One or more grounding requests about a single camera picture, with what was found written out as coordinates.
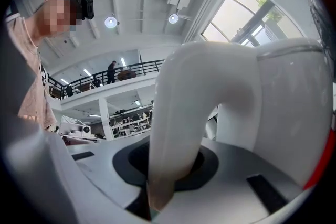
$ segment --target white ceiling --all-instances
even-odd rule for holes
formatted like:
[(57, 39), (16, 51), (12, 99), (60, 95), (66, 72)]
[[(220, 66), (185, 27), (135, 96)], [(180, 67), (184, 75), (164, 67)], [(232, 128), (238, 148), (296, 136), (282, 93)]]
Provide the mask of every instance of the white ceiling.
[[(25, 17), (43, 2), (15, 1)], [(192, 0), (188, 8), (181, 10), (181, 14), (188, 16), (190, 9), (197, 9), (194, 3), (199, 1)], [(103, 66), (107, 67), (109, 57), (116, 57), (116, 52), (178, 46), (183, 40), (186, 20), (180, 19), (174, 25), (167, 23), (169, 14), (175, 9), (167, 4), (167, 0), (94, 0), (94, 19), (85, 19), (70, 36), (46, 39), (39, 46), (41, 59), (52, 76), (61, 74), (73, 81), (80, 78), (84, 66), (89, 66), (93, 73), (102, 71)], [(104, 25), (105, 18), (111, 14), (120, 22), (114, 29)]]

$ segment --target window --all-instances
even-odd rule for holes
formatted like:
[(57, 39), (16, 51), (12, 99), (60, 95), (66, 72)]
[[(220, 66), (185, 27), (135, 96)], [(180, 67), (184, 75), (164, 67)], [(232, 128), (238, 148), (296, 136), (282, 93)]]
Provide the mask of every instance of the window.
[(203, 36), (208, 41), (229, 42), (213, 24), (208, 25), (203, 33)]
[(224, 0), (202, 35), (209, 41), (231, 41), (247, 47), (302, 37), (271, 0)]

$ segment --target white column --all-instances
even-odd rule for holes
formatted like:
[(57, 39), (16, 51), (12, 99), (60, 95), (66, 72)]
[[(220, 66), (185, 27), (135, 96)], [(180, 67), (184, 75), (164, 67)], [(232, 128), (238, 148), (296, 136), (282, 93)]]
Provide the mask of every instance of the white column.
[(110, 127), (109, 110), (105, 98), (99, 98), (99, 109), (101, 115), (101, 123), (103, 124), (106, 140), (113, 140), (114, 135), (112, 134)]

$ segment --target person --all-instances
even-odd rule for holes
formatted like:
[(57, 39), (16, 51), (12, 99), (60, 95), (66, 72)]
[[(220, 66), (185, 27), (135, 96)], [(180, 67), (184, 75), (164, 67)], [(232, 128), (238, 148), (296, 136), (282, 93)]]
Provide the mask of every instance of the person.
[(114, 66), (117, 64), (116, 61), (113, 61), (112, 64), (109, 65), (107, 68), (107, 84), (115, 83), (114, 75), (116, 74), (116, 71), (114, 69)]
[(96, 78), (96, 76), (93, 76), (93, 82), (92, 82), (92, 84), (96, 87), (96, 88), (98, 88), (98, 87), (100, 87), (100, 79), (97, 79)]
[(18, 116), (54, 131), (57, 122), (48, 103), (48, 73), (41, 64), (37, 48), (44, 38), (56, 37), (81, 24), (81, 0), (45, 0), (29, 17), (17, 17), (7, 24), (9, 36), (27, 65), (36, 74), (19, 109)]

